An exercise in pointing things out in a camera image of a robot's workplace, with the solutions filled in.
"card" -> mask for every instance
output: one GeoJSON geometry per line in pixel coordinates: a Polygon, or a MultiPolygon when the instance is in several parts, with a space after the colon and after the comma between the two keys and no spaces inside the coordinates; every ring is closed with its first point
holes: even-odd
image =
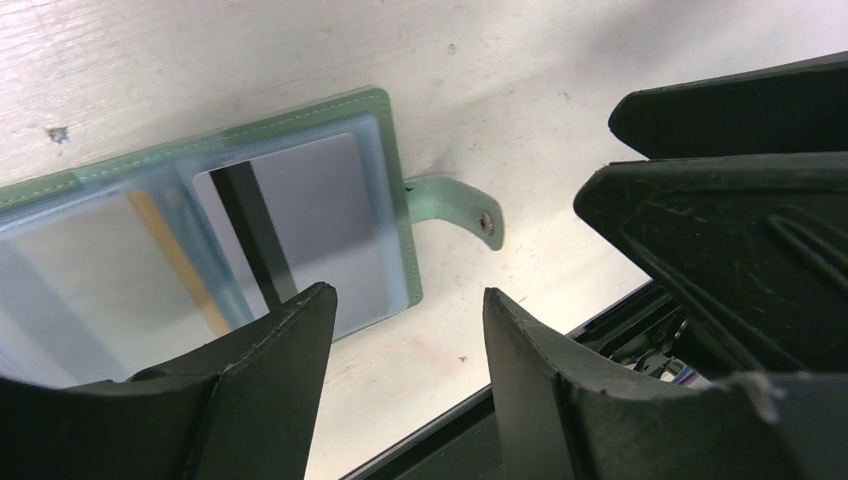
{"type": "Polygon", "coordinates": [[[389,313],[385,260],[353,135],[204,172],[193,187],[252,311],[324,281],[339,294],[337,332],[389,313]]]}
{"type": "Polygon", "coordinates": [[[9,231],[0,285],[0,373],[54,387],[125,380],[228,328],[143,193],[9,231]]]}

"card holder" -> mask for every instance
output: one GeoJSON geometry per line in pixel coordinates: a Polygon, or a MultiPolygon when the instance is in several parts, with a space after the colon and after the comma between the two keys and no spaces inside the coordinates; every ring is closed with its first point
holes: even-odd
{"type": "Polygon", "coordinates": [[[0,189],[0,374],[120,380],[319,281],[342,338],[421,301],[429,219],[503,243],[488,195],[403,180],[374,88],[0,189]]]}

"white stitching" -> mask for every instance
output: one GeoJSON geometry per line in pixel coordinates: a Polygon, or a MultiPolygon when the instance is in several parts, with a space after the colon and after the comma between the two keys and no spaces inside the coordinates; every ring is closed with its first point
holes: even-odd
{"type": "Polygon", "coordinates": [[[236,133],[234,135],[225,136],[221,139],[216,138],[216,139],[212,139],[212,140],[206,140],[204,142],[186,145],[184,147],[176,148],[174,150],[168,150],[168,151],[165,151],[165,152],[157,153],[156,155],[151,155],[149,157],[145,157],[145,158],[136,160],[136,161],[128,163],[126,165],[120,165],[120,166],[112,167],[112,168],[109,168],[109,169],[106,169],[106,170],[101,170],[99,172],[94,172],[90,175],[81,176],[78,179],[72,180],[70,182],[61,183],[59,185],[53,185],[53,186],[50,186],[50,187],[47,187],[47,188],[44,188],[44,189],[41,189],[41,190],[38,190],[38,191],[35,191],[35,192],[32,192],[32,193],[28,193],[26,195],[21,195],[19,197],[9,198],[9,199],[0,201],[0,206],[8,205],[8,204],[11,204],[11,203],[21,202],[23,200],[27,200],[27,199],[31,199],[31,198],[40,197],[41,195],[44,195],[44,194],[51,192],[53,190],[58,190],[60,188],[64,188],[64,187],[67,187],[67,186],[70,186],[70,185],[78,184],[79,182],[82,182],[82,181],[85,181],[85,180],[88,180],[88,179],[91,179],[91,178],[100,177],[102,175],[109,175],[109,174],[115,173],[115,172],[120,171],[120,170],[125,170],[125,169],[128,169],[128,168],[133,168],[133,167],[145,164],[145,163],[150,163],[151,161],[156,160],[157,158],[163,157],[165,155],[172,155],[174,153],[184,152],[186,150],[193,150],[193,149],[196,149],[196,148],[206,146],[206,145],[211,144],[213,142],[216,142],[218,140],[229,140],[229,139],[237,138],[237,137],[240,137],[240,136],[243,136],[243,135],[248,135],[248,134],[251,134],[251,133],[254,133],[254,132],[258,132],[260,130],[265,130],[267,128],[276,127],[276,126],[282,125],[284,123],[293,122],[293,121],[299,120],[301,118],[306,118],[310,115],[315,115],[315,114],[318,114],[318,113],[326,112],[327,110],[330,110],[330,109],[333,109],[333,108],[343,107],[345,105],[351,105],[351,104],[359,102],[361,100],[372,100],[372,99],[377,99],[377,98],[379,98],[377,95],[369,95],[367,97],[354,98],[354,99],[348,100],[346,102],[337,103],[335,105],[330,105],[330,106],[327,106],[327,107],[324,107],[324,108],[319,108],[319,109],[313,110],[311,112],[306,112],[306,113],[302,113],[300,115],[296,115],[294,117],[286,118],[286,119],[280,120],[278,122],[269,123],[268,125],[262,125],[261,127],[251,128],[250,130],[248,130],[246,132],[239,132],[239,133],[236,133]]]}

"dust speck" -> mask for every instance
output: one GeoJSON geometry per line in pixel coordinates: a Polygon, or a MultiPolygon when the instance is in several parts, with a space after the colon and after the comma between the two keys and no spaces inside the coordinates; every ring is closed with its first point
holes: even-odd
{"type": "Polygon", "coordinates": [[[71,138],[68,136],[68,127],[53,127],[45,130],[47,132],[47,136],[54,143],[59,145],[70,142],[71,138]]]}

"wooden surface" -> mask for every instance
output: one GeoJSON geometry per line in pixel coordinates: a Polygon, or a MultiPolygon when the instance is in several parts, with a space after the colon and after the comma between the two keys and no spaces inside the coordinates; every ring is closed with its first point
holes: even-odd
{"type": "Polygon", "coordinates": [[[645,277],[571,208],[638,156],[632,90],[848,49],[848,4],[795,0],[42,0],[0,5],[0,183],[261,119],[364,85],[392,97],[406,176],[498,198],[494,254],[415,227],[424,302],[333,346],[308,477],[332,479],[487,382],[482,293],[565,332],[645,277]],[[67,127],[69,141],[47,130],[67,127]]]}

